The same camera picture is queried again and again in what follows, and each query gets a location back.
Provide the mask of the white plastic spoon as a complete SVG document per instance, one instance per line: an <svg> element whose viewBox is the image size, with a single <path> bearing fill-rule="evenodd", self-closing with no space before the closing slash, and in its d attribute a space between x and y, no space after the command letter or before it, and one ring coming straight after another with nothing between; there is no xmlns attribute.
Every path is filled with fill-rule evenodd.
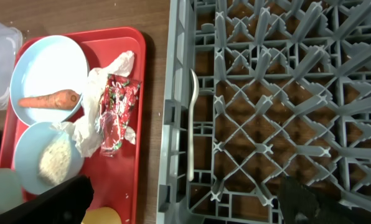
<svg viewBox="0 0 371 224"><path fill-rule="evenodd" d="M199 81L193 69L190 70L192 76L192 96L189 104L188 114L188 154L187 154L187 179L192 182L194 179L194 108L199 96Z"/></svg>

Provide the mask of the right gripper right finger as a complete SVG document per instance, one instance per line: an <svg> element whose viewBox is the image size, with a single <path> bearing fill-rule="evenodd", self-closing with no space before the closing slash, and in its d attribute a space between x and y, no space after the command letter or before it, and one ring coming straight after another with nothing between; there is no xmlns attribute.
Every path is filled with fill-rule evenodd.
<svg viewBox="0 0 371 224"><path fill-rule="evenodd" d="M281 178L278 202L285 224L371 223L371 215L354 212L290 176Z"/></svg>

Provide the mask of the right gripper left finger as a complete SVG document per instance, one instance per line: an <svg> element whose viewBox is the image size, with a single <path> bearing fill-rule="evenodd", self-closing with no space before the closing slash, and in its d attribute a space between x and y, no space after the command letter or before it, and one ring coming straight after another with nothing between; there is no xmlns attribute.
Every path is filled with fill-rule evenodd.
<svg viewBox="0 0 371 224"><path fill-rule="evenodd" d="M89 177L77 175L54 188L0 214L0 224L80 224L93 200Z"/></svg>

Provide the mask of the white rice pile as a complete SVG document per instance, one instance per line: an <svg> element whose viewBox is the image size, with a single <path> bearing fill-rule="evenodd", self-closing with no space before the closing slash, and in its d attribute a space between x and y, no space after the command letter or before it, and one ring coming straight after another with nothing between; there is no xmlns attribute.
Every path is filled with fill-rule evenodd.
<svg viewBox="0 0 371 224"><path fill-rule="evenodd" d="M66 133L60 133L42 150L39 159L39 177L47 184L61 184L68 174L71 144Z"/></svg>

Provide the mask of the white napkin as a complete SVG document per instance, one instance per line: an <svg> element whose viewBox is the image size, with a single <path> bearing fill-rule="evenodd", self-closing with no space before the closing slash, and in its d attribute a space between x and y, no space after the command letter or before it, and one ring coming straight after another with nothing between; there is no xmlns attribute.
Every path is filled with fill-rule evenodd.
<svg viewBox="0 0 371 224"><path fill-rule="evenodd" d="M75 147L82 157L91 157L102 143L102 134L97 131L100 98L105 90L109 75L128 77L133 69L134 52L120 54L109 66L93 68L83 85L82 108L84 115L75 122L52 123L54 130L63 131L75 141Z"/></svg>

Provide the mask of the light blue plate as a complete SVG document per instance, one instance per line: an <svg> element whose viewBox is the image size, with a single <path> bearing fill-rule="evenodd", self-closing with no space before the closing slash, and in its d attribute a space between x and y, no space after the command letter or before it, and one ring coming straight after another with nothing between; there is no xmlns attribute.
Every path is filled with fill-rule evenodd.
<svg viewBox="0 0 371 224"><path fill-rule="evenodd" d="M28 126L68 120L80 109L81 100L69 110L25 108L19 100L52 96L60 90L73 90L82 98L89 71L83 50L71 38L51 35L34 42L20 56L11 77L10 100L16 116Z"/></svg>

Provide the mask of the pale green bowl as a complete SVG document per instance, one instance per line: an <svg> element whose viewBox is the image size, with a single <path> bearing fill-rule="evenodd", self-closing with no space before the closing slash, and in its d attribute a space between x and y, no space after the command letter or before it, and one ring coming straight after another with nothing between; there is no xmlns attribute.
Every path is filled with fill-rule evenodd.
<svg viewBox="0 0 371 224"><path fill-rule="evenodd" d="M0 214L24 203L21 182L12 169L0 169Z"/></svg>

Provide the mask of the red serving tray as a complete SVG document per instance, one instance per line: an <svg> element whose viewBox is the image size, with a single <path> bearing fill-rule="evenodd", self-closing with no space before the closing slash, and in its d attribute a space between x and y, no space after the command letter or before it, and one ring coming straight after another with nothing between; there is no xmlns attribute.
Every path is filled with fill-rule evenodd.
<svg viewBox="0 0 371 224"><path fill-rule="evenodd" d="M139 30L132 27L88 30L68 33L67 37L80 45L91 68L107 66L120 53L135 53L130 77L144 81L146 68L146 42ZM2 134L0 168L14 166L14 151L18 140L28 126L14 114L10 106ZM113 157L94 153L87 158L81 172L91 178L94 198L92 209L110 207L118 213L123 223L135 223L138 199L140 141L135 145L123 144Z"/></svg>

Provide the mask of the yellow plastic cup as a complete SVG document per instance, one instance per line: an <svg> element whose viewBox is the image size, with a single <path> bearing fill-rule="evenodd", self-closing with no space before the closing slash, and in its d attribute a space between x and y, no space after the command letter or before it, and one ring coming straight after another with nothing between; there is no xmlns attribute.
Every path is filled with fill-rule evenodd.
<svg viewBox="0 0 371 224"><path fill-rule="evenodd" d="M81 224L122 224L118 213L110 207L87 210Z"/></svg>

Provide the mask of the grey dishwasher rack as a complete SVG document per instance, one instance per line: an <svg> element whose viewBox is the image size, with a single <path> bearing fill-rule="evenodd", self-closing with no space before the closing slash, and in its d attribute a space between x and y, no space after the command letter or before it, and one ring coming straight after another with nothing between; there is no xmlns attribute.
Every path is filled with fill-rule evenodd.
<svg viewBox="0 0 371 224"><path fill-rule="evenodd" d="M156 221L283 223L285 176L371 215L371 0L172 1Z"/></svg>

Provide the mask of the orange carrot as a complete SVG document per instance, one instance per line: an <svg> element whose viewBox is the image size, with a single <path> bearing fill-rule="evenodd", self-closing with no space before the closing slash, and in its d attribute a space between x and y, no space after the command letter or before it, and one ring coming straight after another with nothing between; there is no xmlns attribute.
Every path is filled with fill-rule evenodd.
<svg viewBox="0 0 371 224"><path fill-rule="evenodd" d="M21 98L18 105L23 108L72 110L80 101L80 95L73 90L60 90L49 95Z"/></svg>

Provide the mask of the red snack wrapper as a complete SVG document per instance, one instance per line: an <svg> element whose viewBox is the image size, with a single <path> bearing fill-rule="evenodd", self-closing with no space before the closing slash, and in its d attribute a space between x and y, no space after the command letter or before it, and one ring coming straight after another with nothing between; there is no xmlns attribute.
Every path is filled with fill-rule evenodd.
<svg viewBox="0 0 371 224"><path fill-rule="evenodd" d="M100 98L98 131L102 136L100 154L114 156L126 140L136 144L136 132L129 126L135 108L141 82L109 74L105 90Z"/></svg>

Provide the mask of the light blue bowl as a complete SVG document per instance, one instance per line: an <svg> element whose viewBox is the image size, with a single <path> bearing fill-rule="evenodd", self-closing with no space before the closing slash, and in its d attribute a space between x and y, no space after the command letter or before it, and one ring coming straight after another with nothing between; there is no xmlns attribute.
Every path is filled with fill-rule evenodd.
<svg viewBox="0 0 371 224"><path fill-rule="evenodd" d="M14 153L14 169L19 175L23 189L30 194L40 195L55 187L41 179L38 170L42 150L56 135L65 133L52 129L51 125L51 122L35 123L25 130L17 142ZM75 141L70 139L68 134L67 136L71 144L71 160L68 174L63 182L75 177L84 163L84 158L75 147Z"/></svg>

